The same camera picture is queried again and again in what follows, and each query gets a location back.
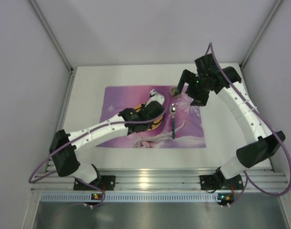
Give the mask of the round woven bamboo plate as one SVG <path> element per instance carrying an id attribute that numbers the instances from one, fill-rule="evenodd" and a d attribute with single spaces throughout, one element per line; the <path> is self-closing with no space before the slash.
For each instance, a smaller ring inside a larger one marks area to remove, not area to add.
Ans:
<path id="1" fill-rule="evenodd" d="M 141 108 L 145 105 L 145 103 L 140 103 L 139 105 L 137 105 L 134 109 L 136 112 L 141 111 Z M 156 119 L 152 125 L 147 129 L 147 131 L 153 131 L 155 129 L 157 129 L 163 122 L 164 116 Z"/>

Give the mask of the speckled ceramic cup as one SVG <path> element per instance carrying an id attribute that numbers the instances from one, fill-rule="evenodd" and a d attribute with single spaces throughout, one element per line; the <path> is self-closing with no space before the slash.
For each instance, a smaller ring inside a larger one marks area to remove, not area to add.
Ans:
<path id="1" fill-rule="evenodd" d="M 176 91 L 177 91 L 177 87 L 176 86 L 174 86 L 174 87 L 172 87 L 170 89 L 170 94 L 171 94 L 173 99 L 179 99 L 181 97 L 181 95 L 182 95 L 182 93 L 176 94 Z"/>

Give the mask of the spoon with teal handle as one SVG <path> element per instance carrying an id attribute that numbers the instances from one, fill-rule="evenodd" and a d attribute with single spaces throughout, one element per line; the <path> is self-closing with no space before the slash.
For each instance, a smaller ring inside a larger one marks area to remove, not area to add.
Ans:
<path id="1" fill-rule="evenodd" d="M 176 105 L 174 103 L 171 104 L 170 108 L 170 114 L 171 114 L 171 118 L 172 118 L 172 139 L 175 139 L 176 136 L 176 131 L 175 131 L 175 114 L 176 114 Z"/>

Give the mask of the purple printed placemat cloth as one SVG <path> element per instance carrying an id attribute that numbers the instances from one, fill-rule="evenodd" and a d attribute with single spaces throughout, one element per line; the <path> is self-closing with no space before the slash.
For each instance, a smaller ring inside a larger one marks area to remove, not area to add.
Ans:
<path id="1" fill-rule="evenodd" d="M 162 124 L 153 131 L 133 133 L 102 143 L 101 147 L 113 148 L 203 148 L 206 146 L 200 108 L 190 106 L 192 99 L 182 93 L 179 99 L 170 94 L 172 86 L 109 86 L 105 88 L 100 121 L 118 114 L 126 108 L 135 108 L 149 100 L 149 92 L 168 95 L 169 105 L 176 105 L 175 139 L 172 139 L 172 118 L 166 112 Z"/>

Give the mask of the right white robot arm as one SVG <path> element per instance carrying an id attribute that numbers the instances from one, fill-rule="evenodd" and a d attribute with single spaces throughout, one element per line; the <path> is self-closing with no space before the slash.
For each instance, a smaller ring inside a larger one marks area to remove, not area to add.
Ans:
<path id="1" fill-rule="evenodd" d="M 247 143 L 237 149 L 230 161 L 216 169 L 216 180 L 224 183 L 274 156 L 284 142 L 285 134 L 282 131 L 273 133 L 256 115 L 257 108 L 248 97 L 235 68 L 219 69 L 211 53 L 196 59 L 195 65 L 197 73 L 187 69 L 182 72 L 175 95 L 179 95 L 186 84 L 185 93 L 192 98 L 190 105 L 206 106 L 210 92 L 215 92 L 233 114 Z"/>

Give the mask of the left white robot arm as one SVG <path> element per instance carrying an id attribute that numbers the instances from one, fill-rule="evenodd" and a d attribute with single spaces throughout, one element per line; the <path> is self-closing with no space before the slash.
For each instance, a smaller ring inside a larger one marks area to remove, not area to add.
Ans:
<path id="1" fill-rule="evenodd" d="M 91 143 L 97 146 L 117 137 L 145 132 L 164 112 L 162 102 L 152 101 L 142 105 L 139 111 L 126 108 L 112 118 L 80 131 L 57 131 L 50 146 L 56 173 L 59 177 L 73 176 L 80 183 L 99 185 L 102 180 L 99 170 L 93 163 L 82 162 L 78 151 Z"/>

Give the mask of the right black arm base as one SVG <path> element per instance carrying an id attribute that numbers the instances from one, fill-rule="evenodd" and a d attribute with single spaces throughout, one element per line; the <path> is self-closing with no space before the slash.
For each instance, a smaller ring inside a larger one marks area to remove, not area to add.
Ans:
<path id="1" fill-rule="evenodd" d="M 200 188 L 203 191 L 213 192 L 220 190 L 242 190 L 243 181 L 241 175 L 237 175 L 231 179 L 218 180 L 214 175 L 200 175 Z"/>

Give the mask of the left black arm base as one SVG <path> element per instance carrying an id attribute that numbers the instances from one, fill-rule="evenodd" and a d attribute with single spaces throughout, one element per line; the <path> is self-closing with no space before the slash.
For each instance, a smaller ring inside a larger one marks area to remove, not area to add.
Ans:
<path id="1" fill-rule="evenodd" d="M 90 185 L 97 187 L 103 191 L 113 191 L 115 187 L 116 176 L 101 176 L 101 178 L 96 179 L 91 182 Z M 73 189 L 76 191 L 88 191 L 94 190 L 89 185 L 82 183 L 81 181 L 75 179 Z"/>

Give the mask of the aluminium mounting rail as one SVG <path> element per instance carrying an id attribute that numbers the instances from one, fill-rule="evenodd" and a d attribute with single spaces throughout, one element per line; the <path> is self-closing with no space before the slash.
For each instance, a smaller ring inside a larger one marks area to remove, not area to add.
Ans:
<path id="1" fill-rule="evenodd" d="M 201 187 L 206 184 L 205 175 L 211 175 L 211 169 L 102 169 L 100 174 L 103 184 L 113 186 L 115 191 L 183 191 L 202 192 Z M 288 180 L 284 173 L 277 173 L 267 169 L 253 169 L 241 174 L 238 185 L 244 185 L 249 177 L 255 185 L 268 192 L 281 192 Z"/>

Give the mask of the left aluminium frame post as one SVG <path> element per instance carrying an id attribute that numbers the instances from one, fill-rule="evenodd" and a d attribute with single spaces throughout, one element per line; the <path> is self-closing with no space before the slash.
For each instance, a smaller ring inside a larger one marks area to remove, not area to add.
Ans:
<path id="1" fill-rule="evenodd" d="M 73 67 L 70 64 L 68 58 L 66 57 L 60 43 L 58 42 L 54 32 L 51 29 L 51 26 L 49 25 L 46 17 L 44 16 L 42 10 L 40 9 L 37 1 L 35 0 L 27 0 L 27 3 L 30 5 L 31 9 L 35 13 L 36 17 L 39 19 L 40 24 L 44 28 L 47 36 L 49 37 L 50 41 L 52 42 L 55 50 L 57 51 L 59 57 L 61 58 L 62 62 L 64 63 L 66 69 L 72 73 L 73 72 Z"/>

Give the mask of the aluminium frame post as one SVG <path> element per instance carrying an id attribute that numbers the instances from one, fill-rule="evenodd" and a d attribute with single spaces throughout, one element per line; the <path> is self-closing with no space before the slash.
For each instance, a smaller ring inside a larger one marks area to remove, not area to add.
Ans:
<path id="1" fill-rule="evenodd" d="M 272 24 L 274 18 L 276 17 L 278 11 L 282 7 L 284 0 L 274 0 L 273 5 L 269 9 L 267 15 L 265 16 L 263 22 L 260 24 L 260 28 L 256 32 L 255 37 L 253 38 L 250 46 L 248 47 L 246 53 L 243 56 L 243 60 L 239 64 L 240 68 L 243 70 L 249 60 L 251 59 L 253 53 L 255 52 L 257 46 L 260 44 L 262 38 L 264 37 L 269 26 Z"/>
<path id="2" fill-rule="evenodd" d="M 64 63 L 66 69 L 72 73 L 73 72 L 73 67 L 70 64 L 68 58 L 66 57 L 60 43 L 58 42 L 54 32 L 51 29 L 51 26 L 49 25 L 46 17 L 44 16 L 42 10 L 40 9 L 37 1 L 35 0 L 27 0 L 27 3 L 30 5 L 31 9 L 35 13 L 36 17 L 39 19 L 40 24 L 44 28 L 47 36 L 49 37 L 50 41 L 52 42 L 55 50 L 57 51 L 59 57 L 61 58 L 62 62 Z"/>

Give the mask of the right aluminium frame post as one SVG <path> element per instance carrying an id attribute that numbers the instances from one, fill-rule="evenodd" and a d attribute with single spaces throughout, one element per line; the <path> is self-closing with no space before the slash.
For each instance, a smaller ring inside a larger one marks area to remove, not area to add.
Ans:
<path id="1" fill-rule="evenodd" d="M 248 47 L 246 53 L 243 56 L 243 60 L 239 64 L 240 68 L 243 70 L 249 60 L 251 59 L 253 53 L 255 52 L 257 46 L 260 44 L 262 38 L 264 37 L 269 26 L 272 24 L 274 18 L 276 17 L 278 11 L 282 7 L 284 0 L 274 0 L 273 5 L 269 9 L 267 15 L 265 16 L 263 22 L 260 24 L 260 28 L 256 32 L 255 37 L 253 38 L 250 46 Z"/>

